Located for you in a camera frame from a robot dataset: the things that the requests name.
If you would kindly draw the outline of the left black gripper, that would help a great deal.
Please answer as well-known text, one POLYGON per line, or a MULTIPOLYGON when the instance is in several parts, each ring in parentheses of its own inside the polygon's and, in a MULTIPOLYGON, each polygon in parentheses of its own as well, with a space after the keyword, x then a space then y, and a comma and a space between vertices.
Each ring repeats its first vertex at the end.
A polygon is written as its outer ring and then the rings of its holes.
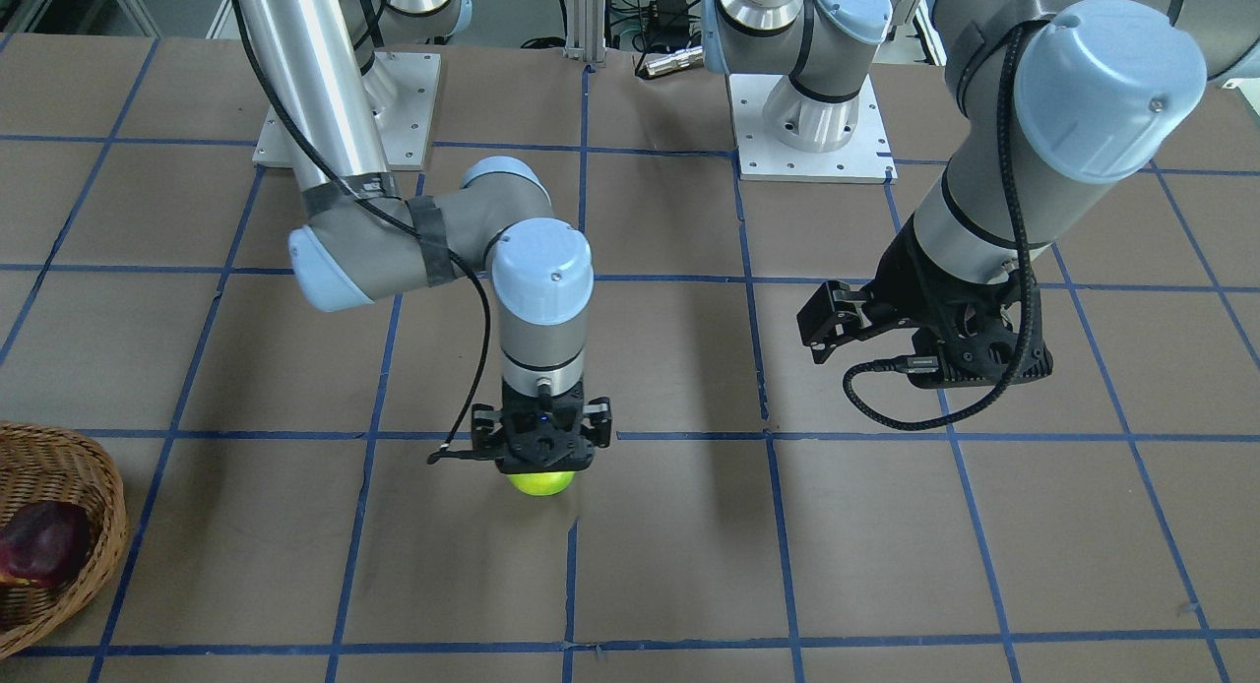
POLYGON ((869 342, 898 321, 931 331, 950 357, 982 342, 1016 342, 1005 311, 1021 302, 1021 270, 999 284, 971 284, 940 268, 919 247, 914 226, 905 226, 881 257, 866 287, 838 278, 820 284, 798 311, 799 336, 815 365, 848 342, 869 342))

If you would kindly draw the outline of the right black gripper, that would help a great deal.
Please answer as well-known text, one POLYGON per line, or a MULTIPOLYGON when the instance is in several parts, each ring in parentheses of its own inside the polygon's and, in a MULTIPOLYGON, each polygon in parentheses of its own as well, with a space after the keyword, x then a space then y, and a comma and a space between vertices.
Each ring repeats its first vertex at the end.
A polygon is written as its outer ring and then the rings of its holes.
POLYGON ((470 444, 474 460, 494 460, 504 475, 576 473, 593 462, 596 449, 610 446, 610 398, 585 401, 582 383, 549 398, 530 397, 504 383, 501 397, 501 412, 491 405, 472 405, 470 444))

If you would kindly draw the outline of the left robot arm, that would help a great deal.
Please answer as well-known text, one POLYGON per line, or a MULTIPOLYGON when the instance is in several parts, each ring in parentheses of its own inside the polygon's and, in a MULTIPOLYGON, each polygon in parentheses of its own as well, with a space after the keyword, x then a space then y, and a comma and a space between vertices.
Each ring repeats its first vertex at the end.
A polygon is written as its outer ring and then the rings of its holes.
POLYGON ((861 289, 798 315, 814 363, 914 330, 922 388, 1052 369, 1032 260, 1154 158, 1206 87, 1257 76, 1257 0, 925 0, 971 123, 861 289))

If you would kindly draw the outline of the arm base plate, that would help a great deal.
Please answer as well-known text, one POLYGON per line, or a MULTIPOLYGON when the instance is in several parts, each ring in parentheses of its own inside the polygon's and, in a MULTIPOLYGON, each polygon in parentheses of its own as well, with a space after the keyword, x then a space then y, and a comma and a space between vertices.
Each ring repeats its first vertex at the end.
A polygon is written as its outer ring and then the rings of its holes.
POLYGON ((869 79, 842 103, 810 100, 785 76, 727 77, 742 179, 896 181, 895 155, 869 79))
POLYGON ((280 84, 294 103, 294 122, 310 145, 341 175, 369 170, 418 171, 426 166, 442 58, 436 52, 378 50, 365 76, 338 71, 280 84))

